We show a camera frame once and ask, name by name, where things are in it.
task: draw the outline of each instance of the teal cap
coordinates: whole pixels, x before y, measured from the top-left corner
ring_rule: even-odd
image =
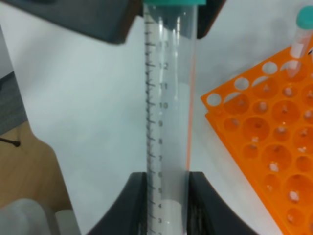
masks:
[[[145,4],[160,6],[205,5],[206,0],[143,0]]]
[[[299,11],[297,25],[301,29],[313,29],[313,6],[305,6]]]

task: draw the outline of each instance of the clear plastic tube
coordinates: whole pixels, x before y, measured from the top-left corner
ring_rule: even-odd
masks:
[[[306,53],[308,49],[312,32],[313,32],[312,30],[302,29],[299,26],[297,26],[295,38],[290,49],[290,55],[293,58],[300,59],[304,56],[304,54]],[[287,67],[287,74],[290,78],[293,78],[294,76],[298,74],[300,69],[301,69],[301,63],[299,61],[297,60],[289,61],[288,67]]]
[[[196,6],[144,6],[148,234],[186,234]]]

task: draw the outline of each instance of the wooden surface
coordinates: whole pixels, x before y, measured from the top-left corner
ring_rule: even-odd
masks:
[[[0,142],[0,207],[31,198],[55,212],[71,209],[54,151],[38,140],[28,122],[0,136],[21,146]]]

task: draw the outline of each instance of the white table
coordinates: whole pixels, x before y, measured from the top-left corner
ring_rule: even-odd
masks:
[[[290,44],[303,0],[229,0],[198,42],[192,171],[263,235],[280,230],[204,119],[200,95]],[[142,19],[110,46],[0,3],[0,24],[34,134],[55,151],[83,234],[145,171]]]

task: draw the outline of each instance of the black cable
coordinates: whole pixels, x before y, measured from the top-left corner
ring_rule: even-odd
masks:
[[[11,140],[7,140],[4,138],[0,138],[0,141],[5,142],[5,143],[10,143],[10,144],[14,145],[15,147],[19,147],[21,145],[20,141],[11,141]]]

